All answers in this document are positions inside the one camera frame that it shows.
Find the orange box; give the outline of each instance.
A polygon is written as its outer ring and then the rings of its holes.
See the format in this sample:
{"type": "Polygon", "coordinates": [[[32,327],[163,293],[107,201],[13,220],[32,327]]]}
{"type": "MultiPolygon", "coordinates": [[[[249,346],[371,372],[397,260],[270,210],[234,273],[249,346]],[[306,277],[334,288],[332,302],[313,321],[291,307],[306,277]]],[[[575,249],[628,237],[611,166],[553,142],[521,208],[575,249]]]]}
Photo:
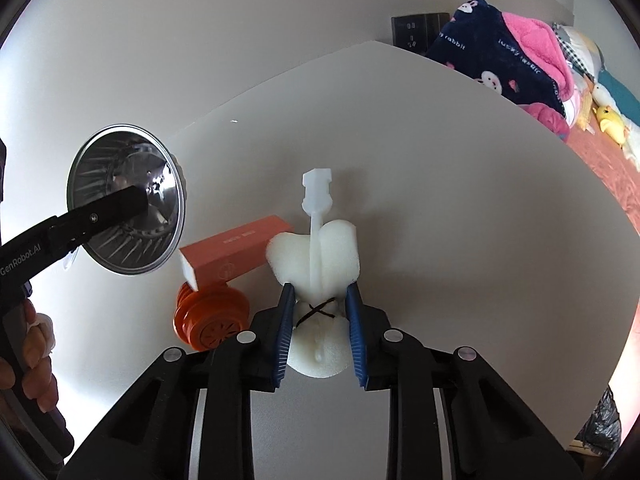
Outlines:
{"type": "Polygon", "coordinates": [[[275,215],[180,249],[182,272],[193,290],[228,282],[267,262],[269,241],[293,227],[275,215]]]}

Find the stainless steel bowl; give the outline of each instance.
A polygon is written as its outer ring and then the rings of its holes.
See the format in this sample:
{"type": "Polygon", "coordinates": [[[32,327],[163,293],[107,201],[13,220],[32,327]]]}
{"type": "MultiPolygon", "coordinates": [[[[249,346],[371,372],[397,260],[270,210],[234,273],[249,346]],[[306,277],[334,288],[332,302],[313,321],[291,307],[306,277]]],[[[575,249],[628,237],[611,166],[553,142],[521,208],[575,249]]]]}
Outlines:
{"type": "Polygon", "coordinates": [[[66,204],[72,209],[131,185],[146,189],[147,213],[84,245],[94,260],[119,274],[153,270],[178,246],[186,200],[180,166],[149,132],[115,124],[96,133],[80,149],[66,186],[66,204]]]}

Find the teal cloth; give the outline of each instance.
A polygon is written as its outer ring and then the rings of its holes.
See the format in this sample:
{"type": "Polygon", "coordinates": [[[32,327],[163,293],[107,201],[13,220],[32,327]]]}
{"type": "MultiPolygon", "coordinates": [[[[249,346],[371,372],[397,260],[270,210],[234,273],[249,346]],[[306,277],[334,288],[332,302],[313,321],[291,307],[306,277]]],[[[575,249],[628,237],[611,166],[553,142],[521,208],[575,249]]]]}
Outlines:
{"type": "Polygon", "coordinates": [[[611,97],[615,99],[616,105],[627,119],[640,124],[640,102],[631,90],[604,69],[598,74],[598,83],[609,90],[611,97]]]}

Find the orange plastic part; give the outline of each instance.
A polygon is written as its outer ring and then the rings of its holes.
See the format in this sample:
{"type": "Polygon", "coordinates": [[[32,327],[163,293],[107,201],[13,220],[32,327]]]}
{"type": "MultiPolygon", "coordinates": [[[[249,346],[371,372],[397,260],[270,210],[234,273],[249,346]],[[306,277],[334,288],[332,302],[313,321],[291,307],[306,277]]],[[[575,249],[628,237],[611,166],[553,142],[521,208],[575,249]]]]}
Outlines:
{"type": "Polygon", "coordinates": [[[184,283],[174,315],[176,335],[198,352],[216,348],[249,327],[249,300],[226,283],[194,291],[184,283]]]}

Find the white plastic stick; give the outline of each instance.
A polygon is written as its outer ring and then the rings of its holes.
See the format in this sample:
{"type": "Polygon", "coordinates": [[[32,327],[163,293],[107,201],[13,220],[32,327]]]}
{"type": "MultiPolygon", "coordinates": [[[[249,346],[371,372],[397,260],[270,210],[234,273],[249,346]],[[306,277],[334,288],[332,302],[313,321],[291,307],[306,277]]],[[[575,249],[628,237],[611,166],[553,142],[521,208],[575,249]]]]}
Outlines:
{"type": "Polygon", "coordinates": [[[309,240],[309,289],[312,295],[312,304],[322,303],[326,298],[322,297],[322,253],[320,248],[320,228],[324,215],[329,212],[334,201],[329,194],[331,182],[331,170],[314,169],[302,176],[302,185],[305,187],[305,199],[302,201],[302,209],[311,217],[309,240]]]}

